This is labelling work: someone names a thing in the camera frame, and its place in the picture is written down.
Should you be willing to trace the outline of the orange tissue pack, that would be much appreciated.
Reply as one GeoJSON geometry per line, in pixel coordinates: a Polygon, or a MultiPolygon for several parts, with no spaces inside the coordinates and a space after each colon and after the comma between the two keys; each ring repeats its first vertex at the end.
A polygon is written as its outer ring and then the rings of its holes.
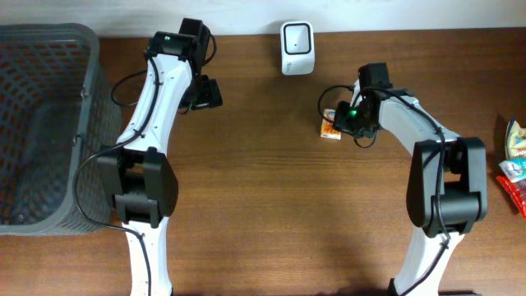
{"type": "Polygon", "coordinates": [[[341,132],[335,130],[332,122],[335,119],[334,109],[325,109],[323,112],[323,119],[321,123],[321,137],[325,139],[337,140],[341,139],[341,132]]]}

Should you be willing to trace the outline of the cream biscuit packet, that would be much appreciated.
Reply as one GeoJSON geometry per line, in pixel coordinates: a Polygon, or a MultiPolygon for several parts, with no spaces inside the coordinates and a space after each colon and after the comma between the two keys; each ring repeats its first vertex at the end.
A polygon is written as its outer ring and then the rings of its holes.
{"type": "Polygon", "coordinates": [[[525,128],[512,118],[506,127],[505,157],[510,159],[525,157],[525,128]]]}

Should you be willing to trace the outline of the green tissue pack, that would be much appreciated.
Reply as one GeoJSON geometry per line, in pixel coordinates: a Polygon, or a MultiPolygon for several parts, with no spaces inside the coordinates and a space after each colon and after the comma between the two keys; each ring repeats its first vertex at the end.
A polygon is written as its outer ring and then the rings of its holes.
{"type": "Polygon", "coordinates": [[[510,182],[517,183],[525,180],[525,158],[504,160],[499,163],[499,166],[510,182]]]}

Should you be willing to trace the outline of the red snack bag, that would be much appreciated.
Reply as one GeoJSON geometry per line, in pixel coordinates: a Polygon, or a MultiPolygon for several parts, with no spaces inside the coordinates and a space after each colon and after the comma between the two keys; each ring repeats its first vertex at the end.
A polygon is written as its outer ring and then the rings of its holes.
{"type": "Polygon", "coordinates": [[[498,176],[497,182],[505,189],[510,196],[517,210],[525,219],[525,180],[512,183],[507,177],[498,176]]]}

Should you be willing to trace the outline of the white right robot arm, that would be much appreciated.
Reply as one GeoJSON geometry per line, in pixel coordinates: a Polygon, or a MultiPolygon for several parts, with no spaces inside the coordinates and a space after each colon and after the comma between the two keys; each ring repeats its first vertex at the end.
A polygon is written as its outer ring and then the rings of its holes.
{"type": "Polygon", "coordinates": [[[375,140],[388,131],[411,155],[406,208],[413,225],[404,263],[390,279],[390,295],[437,295],[453,251],[487,215],[486,147],[444,127],[413,93],[396,88],[383,62],[358,68],[339,102],[334,128],[375,140]]]}

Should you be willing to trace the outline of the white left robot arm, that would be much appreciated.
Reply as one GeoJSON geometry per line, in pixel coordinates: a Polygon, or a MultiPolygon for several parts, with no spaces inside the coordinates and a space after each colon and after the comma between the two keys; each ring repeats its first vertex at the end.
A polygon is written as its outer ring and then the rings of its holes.
{"type": "Polygon", "coordinates": [[[176,33],[158,31],[145,51],[145,84],[130,122],[97,166],[107,203],[121,221],[131,259],[131,294],[172,295],[167,232],[178,200],[168,143],[179,109],[212,109],[223,99],[203,74],[216,49],[203,21],[185,18],[176,33]]]}

